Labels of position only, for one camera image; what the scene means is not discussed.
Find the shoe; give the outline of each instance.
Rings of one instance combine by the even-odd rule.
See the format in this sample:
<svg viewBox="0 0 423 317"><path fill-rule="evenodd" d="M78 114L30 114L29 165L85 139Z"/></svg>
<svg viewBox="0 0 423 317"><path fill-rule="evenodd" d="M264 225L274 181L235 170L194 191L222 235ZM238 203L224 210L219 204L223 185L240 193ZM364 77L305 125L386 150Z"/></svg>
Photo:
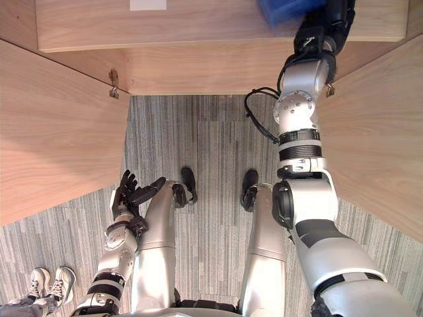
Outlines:
<svg viewBox="0 0 423 317"><path fill-rule="evenodd" d="M50 274L46 269L37 267L31 272L31 284L29 286L28 294L26 297L34 297L33 299L39 299L44 297L47 293L48 285L50 284Z"/></svg>
<svg viewBox="0 0 423 317"><path fill-rule="evenodd" d="M254 205L256 199L257 189L251 188L258 183L258 172L250 169L245 173L243 179L243 193L241 194L241 206L245 211L252 211L251 207Z"/></svg>
<svg viewBox="0 0 423 317"><path fill-rule="evenodd" d="M46 297L54 297L58 307L70 302L73 299L73 286L77 278L75 273L68 267L61 266L56 270L54 284Z"/></svg>
<svg viewBox="0 0 423 317"><path fill-rule="evenodd" d="M194 177L192 169L189 167L182 167L180 170L180 177L182 178L182 183L184 183L186 189L192 194L192 198L189 200L189 203L196 203L198 200L196 191L196 178Z"/></svg>

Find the cabinet door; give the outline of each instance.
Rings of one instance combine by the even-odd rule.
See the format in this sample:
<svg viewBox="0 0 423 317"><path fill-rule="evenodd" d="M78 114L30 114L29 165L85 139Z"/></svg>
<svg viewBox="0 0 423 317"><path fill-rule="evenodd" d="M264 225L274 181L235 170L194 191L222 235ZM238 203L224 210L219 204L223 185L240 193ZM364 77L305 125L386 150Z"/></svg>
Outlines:
<svg viewBox="0 0 423 317"><path fill-rule="evenodd" d="M0 41L0 225L118 180L130 96Z"/></svg>
<svg viewBox="0 0 423 317"><path fill-rule="evenodd" d="M423 36L335 82L319 105L338 195L423 242Z"/></svg>

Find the blue object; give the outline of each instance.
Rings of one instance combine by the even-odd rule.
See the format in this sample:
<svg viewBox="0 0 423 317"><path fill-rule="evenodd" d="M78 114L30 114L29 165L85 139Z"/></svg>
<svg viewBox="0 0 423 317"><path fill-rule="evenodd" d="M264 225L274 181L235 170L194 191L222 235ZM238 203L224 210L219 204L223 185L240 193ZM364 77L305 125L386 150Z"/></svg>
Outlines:
<svg viewBox="0 0 423 317"><path fill-rule="evenodd" d="M279 22L295 20L316 8L326 5L327 0L258 0L266 20L273 28Z"/></svg>

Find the white sneaker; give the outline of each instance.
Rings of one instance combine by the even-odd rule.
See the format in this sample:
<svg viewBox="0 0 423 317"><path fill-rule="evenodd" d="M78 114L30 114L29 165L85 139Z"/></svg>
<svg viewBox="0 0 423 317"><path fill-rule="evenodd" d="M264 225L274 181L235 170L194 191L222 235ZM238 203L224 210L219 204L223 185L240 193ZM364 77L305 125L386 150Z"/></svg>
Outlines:
<svg viewBox="0 0 423 317"><path fill-rule="evenodd" d="M31 272L31 284L29 286L28 293L25 296L33 296L35 299L39 299L47 293L49 284L50 274L48 271L41 267L37 267Z"/></svg>
<svg viewBox="0 0 423 317"><path fill-rule="evenodd" d="M73 286L77 278L75 273L68 267L61 266L56 270L54 284L46 296L56 299L58 306L66 304L73 299Z"/></svg>

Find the black shoe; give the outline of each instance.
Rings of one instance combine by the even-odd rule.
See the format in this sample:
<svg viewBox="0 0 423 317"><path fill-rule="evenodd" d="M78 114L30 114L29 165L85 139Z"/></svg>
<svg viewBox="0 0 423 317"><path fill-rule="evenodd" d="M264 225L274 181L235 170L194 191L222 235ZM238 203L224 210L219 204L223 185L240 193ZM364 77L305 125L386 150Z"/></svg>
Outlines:
<svg viewBox="0 0 423 317"><path fill-rule="evenodd" d="M196 191L196 179L192 169L187 166L182 167L180 170L180 176L182 178L182 183L184 183L186 189L192 194L192 198L189 200L189 203L196 203L198 200Z"/></svg>
<svg viewBox="0 0 423 317"><path fill-rule="evenodd" d="M257 194L256 188L251 188L258 183L258 172L254 169L250 169L245 173L243 180L243 193L241 195L241 206L245 211L250 211L254 205L254 201Z"/></svg>

